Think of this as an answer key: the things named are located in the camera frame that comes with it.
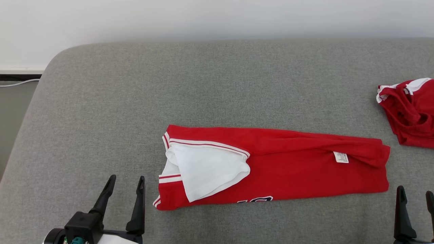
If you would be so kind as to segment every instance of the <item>gray floor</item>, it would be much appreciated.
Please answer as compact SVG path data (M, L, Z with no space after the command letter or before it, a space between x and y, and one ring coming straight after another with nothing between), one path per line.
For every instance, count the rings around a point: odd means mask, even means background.
M0 85L14 82L0 82ZM0 87L0 180L38 82Z

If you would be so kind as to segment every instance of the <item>gray cushion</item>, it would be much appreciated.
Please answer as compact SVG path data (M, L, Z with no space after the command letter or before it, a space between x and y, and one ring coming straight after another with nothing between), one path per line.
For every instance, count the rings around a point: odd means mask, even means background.
M434 39L109 43L48 65L0 184L2 243L40 243L88 211L111 174L105 228L124 229L146 178L145 243L391 243L404 185L421 239L434 150L400 146L377 86L434 77ZM169 124L374 137L391 146L390 188L162 212L152 206Z

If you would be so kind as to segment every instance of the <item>care label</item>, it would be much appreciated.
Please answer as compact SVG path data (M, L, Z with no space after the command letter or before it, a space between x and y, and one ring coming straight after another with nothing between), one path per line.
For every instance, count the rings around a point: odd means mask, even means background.
M333 153L335 154L336 162L338 162L338 163L346 163L346 164L349 163L348 156L347 156L346 153L341 153L341 152L333 152Z

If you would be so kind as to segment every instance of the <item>folded garment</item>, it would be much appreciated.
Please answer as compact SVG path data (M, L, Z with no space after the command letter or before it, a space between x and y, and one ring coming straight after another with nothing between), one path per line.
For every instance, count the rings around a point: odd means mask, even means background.
M379 86L377 102L384 108L399 144L434 148L433 79Z
M276 129L187 128L163 136L158 210L387 191L380 139Z

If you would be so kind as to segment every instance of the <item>red fabric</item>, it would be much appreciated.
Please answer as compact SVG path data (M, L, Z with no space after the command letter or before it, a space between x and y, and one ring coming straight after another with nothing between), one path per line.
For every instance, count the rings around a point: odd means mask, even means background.
M382 89L379 95L384 98L379 104L399 144L434 148L434 80L409 92L407 85L412 81Z
M228 189L194 202L187 200L182 181L160 183L158 210L237 203L269 196L274 201L373 193L387 191L389 186L385 164L390 148L380 139L276 129L175 125L170 125L167 133L170 138L213 141L248 151L250 174ZM346 153L349 163L336 162L333 151Z

